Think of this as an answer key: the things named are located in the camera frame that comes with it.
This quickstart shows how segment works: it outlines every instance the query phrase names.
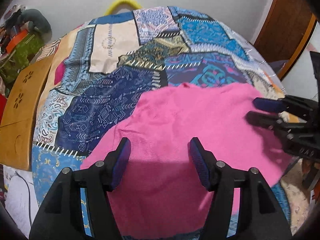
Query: wooden door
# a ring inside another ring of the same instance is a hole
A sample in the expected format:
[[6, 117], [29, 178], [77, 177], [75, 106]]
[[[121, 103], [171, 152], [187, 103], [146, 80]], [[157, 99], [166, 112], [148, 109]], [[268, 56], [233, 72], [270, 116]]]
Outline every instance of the wooden door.
[[305, 0], [273, 0], [254, 47], [267, 62], [289, 60], [312, 16]]

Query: beige fabric patch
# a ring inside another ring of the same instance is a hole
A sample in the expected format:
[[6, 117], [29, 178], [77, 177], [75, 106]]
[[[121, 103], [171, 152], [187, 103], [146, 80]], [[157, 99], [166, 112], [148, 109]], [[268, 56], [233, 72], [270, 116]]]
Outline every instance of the beige fabric patch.
[[111, 73], [118, 57], [139, 48], [134, 20], [96, 26], [91, 55], [90, 72]]
[[310, 192], [302, 186], [302, 159], [280, 180], [291, 210], [291, 232], [294, 235], [306, 220], [309, 211]]

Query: flower cutout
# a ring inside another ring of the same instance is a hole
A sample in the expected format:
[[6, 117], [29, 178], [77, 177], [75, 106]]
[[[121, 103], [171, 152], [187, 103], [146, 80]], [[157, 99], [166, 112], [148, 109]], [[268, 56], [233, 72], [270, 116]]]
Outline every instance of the flower cutout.
[[30, 71], [29, 74], [27, 74], [24, 77], [23, 83], [26, 83], [28, 79], [30, 79], [32, 77], [33, 71]]
[[15, 109], [18, 108], [18, 105], [19, 105], [19, 104], [21, 103], [21, 101], [22, 101], [22, 97], [23, 97], [23, 93], [20, 93], [20, 94], [18, 95], [18, 97], [16, 98], [16, 100], [15, 100], [15, 103], [14, 103], [13, 108], [15, 108]]

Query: white cloth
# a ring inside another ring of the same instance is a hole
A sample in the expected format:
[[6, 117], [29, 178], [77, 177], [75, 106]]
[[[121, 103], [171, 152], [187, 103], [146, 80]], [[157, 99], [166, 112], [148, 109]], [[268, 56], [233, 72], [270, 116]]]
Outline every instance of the white cloth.
[[[31, 221], [36, 217], [38, 212], [38, 203], [36, 200], [36, 193], [33, 187], [32, 172], [16, 170], [28, 183], [30, 189], [30, 207], [31, 207]], [[17, 224], [21, 232], [29, 238], [31, 230], [29, 220], [29, 194], [28, 187], [25, 181], [14, 175], [11, 177], [7, 199], [5, 200], [5, 208]]]

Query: metal screw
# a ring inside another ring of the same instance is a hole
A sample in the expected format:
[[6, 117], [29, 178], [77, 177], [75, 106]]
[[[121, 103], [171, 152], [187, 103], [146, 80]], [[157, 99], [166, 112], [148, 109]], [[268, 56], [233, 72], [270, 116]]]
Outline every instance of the metal screw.
[[216, 165], [220, 168], [223, 168], [224, 166], [226, 166], [226, 164], [223, 161], [217, 161]]
[[68, 168], [68, 167], [65, 167], [62, 169], [63, 174], [67, 174], [67, 173], [69, 173], [69, 171], [70, 171], [70, 168]]
[[103, 161], [97, 161], [96, 162], [96, 166], [97, 167], [102, 167], [104, 165], [104, 162]]
[[253, 173], [253, 174], [258, 174], [259, 173], [259, 170], [255, 167], [251, 168], [250, 171]]
[[289, 134], [287, 135], [287, 138], [288, 138], [289, 140], [292, 140], [292, 139], [293, 139], [293, 134], [292, 134], [292, 133], [289, 133]]

